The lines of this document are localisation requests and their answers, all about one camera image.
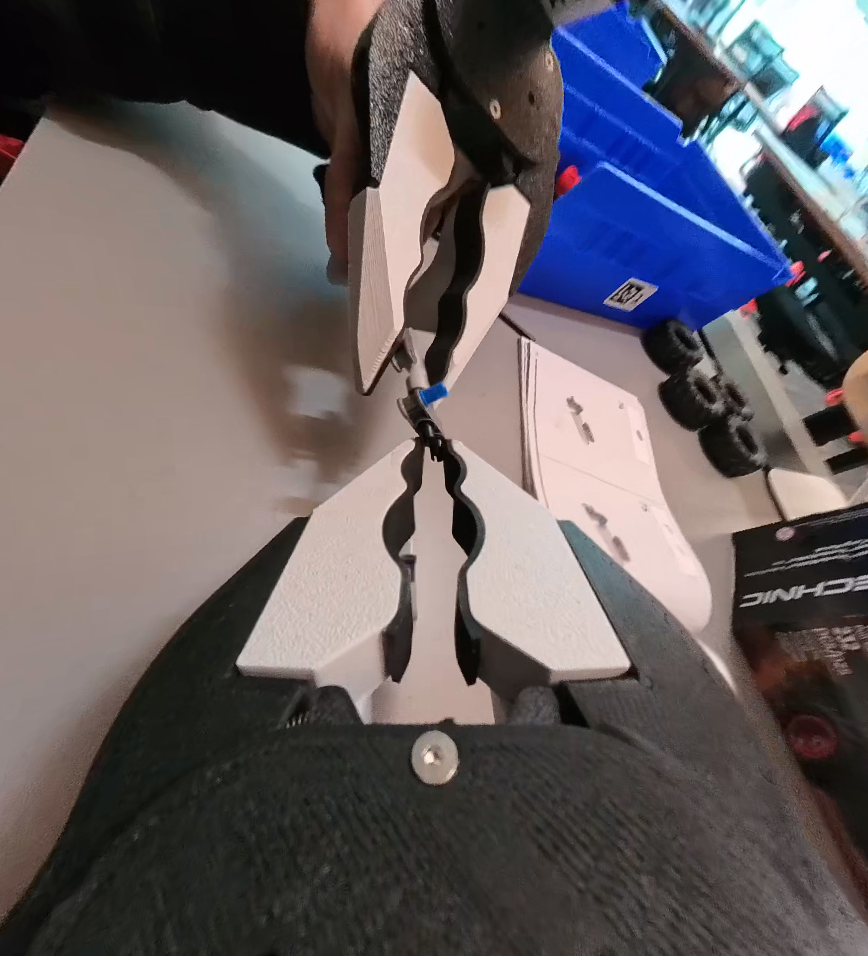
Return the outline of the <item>white desk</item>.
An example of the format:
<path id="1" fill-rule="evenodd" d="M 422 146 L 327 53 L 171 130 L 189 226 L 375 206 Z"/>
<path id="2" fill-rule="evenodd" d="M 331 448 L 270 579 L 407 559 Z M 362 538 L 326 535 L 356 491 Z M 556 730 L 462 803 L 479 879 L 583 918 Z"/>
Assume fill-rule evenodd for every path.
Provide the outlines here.
<path id="1" fill-rule="evenodd" d="M 44 120 L 0 189 L 0 922 L 164 644 L 413 437 L 352 386 L 313 159 L 185 106 Z M 349 383 L 298 436 L 285 369 Z"/>

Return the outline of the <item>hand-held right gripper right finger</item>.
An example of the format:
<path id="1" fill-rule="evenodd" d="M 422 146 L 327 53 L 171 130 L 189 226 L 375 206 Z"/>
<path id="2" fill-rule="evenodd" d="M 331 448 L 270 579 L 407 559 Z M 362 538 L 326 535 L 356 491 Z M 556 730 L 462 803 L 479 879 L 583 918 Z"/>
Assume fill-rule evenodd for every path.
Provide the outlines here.
<path id="1" fill-rule="evenodd" d="M 461 442 L 442 459 L 464 553 L 454 644 L 468 685 L 555 687 L 627 674 L 631 661 L 552 513 Z"/>

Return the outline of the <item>person's left forearm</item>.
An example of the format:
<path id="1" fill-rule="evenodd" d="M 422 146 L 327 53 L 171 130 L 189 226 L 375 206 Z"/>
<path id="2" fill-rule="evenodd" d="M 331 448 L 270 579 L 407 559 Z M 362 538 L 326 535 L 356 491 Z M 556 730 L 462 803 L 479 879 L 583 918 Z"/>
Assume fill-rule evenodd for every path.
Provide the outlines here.
<path id="1" fill-rule="evenodd" d="M 50 101 L 188 102 L 325 158 L 308 2 L 0 1 L 0 133 Z"/>

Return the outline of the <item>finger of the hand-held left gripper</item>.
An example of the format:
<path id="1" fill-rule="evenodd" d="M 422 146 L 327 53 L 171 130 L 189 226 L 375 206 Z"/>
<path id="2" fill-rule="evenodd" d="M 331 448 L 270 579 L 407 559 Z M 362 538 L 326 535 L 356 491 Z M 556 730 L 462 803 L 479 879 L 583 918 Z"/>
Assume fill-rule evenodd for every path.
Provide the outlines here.
<path id="1" fill-rule="evenodd" d="M 530 204 L 514 185 L 479 185 L 447 212 L 433 264 L 431 392 L 450 392 L 510 298 Z"/>
<path id="2" fill-rule="evenodd" d="M 407 330 L 434 332 L 455 266 L 453 224 L 472 169 L 457 155 L 440 100 L 409 70 L 377 185 L 348 214 L 350 325 L 356 389 L 368 396 Z"/>

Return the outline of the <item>white rounded object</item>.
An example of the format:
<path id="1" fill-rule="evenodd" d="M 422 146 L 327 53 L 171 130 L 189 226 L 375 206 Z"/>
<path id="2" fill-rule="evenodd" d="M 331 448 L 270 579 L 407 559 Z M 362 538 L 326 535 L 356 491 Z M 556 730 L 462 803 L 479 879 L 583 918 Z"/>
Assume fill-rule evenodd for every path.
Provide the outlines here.
<path id="1" fill-rule="evenodd" d="M 762 474 L 766 492 L 781 521 L 796 521 L 849 507 L 848 497 L 828 477 L 777 468 L 769 468 Z"/>

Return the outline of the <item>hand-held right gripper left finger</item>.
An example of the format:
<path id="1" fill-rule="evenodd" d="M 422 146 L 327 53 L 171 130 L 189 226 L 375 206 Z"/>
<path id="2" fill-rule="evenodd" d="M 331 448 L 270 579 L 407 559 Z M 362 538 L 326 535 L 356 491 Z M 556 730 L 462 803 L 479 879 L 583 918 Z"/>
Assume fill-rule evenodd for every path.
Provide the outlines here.
<path id="1" fill-rule="evenodd" d="M 406 441 L 313 511 L 237 658 L 242 674 L 317 687 L 402 680 L 415 619 L 402 551 L 423 467 L 423 444 Z"/>

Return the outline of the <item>open instruction booklet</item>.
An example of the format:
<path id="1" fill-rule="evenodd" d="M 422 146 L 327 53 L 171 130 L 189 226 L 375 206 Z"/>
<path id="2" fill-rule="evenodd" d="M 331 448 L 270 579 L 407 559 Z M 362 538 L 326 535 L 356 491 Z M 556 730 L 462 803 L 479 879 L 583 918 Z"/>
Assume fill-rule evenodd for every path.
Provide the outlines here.
<path id="1" fill-rule="evenodd" d="M 527 490 L 699 636 L 711 586 L 662 492 L 641 402 L 528 338 L 518 360 Z"/>

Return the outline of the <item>black toy set box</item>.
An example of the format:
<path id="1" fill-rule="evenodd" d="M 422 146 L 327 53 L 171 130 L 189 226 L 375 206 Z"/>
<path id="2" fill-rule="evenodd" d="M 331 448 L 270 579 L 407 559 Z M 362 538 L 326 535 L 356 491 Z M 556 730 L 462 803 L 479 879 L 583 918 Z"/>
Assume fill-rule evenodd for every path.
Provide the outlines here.
<path id="1" fill-rule="evenodd" d="M 734 638 L 868 914 L 868 504 L 732 544 Z"/>

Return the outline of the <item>white printed marker tag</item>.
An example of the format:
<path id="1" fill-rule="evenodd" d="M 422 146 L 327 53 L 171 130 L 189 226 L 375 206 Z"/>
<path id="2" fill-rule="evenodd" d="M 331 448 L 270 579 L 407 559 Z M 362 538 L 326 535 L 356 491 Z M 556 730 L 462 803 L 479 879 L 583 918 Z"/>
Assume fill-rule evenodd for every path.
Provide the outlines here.
<path id="1" fill-rule="evenodd" d="M 631 277 L 610 293 L 604 299 L 603 304 L 621 312 L 631 313 L 647 301 L 656 291 L 657 287 L 655 285 Z"/>

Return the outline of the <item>person's left hand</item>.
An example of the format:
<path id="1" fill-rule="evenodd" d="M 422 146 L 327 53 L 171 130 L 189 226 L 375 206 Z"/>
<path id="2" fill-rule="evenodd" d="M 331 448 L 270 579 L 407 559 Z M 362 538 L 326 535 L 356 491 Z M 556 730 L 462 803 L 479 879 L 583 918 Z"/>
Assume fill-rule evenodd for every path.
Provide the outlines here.
<path id="1" fill-rule="evenodd" d="M 362 160 L 353 93 L 357 43 L 380 1 L 312 1 L 308 7 L 305 57 L 313 117 L 329 149 L 325 174 L 328 279 L 348 281 L 348 215 Z"/>

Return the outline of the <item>blue storage bin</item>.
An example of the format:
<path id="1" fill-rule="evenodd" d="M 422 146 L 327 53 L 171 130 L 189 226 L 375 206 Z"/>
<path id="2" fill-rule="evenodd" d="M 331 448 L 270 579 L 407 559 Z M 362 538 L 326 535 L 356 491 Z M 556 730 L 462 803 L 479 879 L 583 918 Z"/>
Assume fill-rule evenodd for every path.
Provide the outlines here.
<path id="1" fill-rule="evenodd" d="M 703 147 L 686 140 L 681 120 L 644 92 L 663 61 L 629 3 L 558 28 L 552 50 L 563 80 L 557 173 L 575 164 L 583 177 L 607 162 L 668 195 L 672 182 L 719 178 Z"/>
<path id="2" fill-rule="evenodd" d="M 786 285 L 790 263 L 719 173 L 675 197 L 598 163 L 554 202 L 518 293 L 639 329 L 678 319 L 695 331 Z M 657 291 L 631 313 L 603 304 L 631 277 Z"/>

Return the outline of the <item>grey toy beam assembly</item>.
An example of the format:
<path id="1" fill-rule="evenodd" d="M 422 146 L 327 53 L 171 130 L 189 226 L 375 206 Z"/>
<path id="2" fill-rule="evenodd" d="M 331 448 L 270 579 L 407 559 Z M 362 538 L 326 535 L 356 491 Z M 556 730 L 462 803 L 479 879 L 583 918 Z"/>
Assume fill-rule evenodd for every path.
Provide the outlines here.
<path id="1" fill-rule="evenodd" d="M 439 433 L 435 405 L 449 393 L 442 382 L 430 383 L 414 330 L 407 329 L 401 334 L 392 352 L 391 367 L 403 378 L 405 394 L 397 402 L 403 418 L 419 437 L 429 438 Z"/>

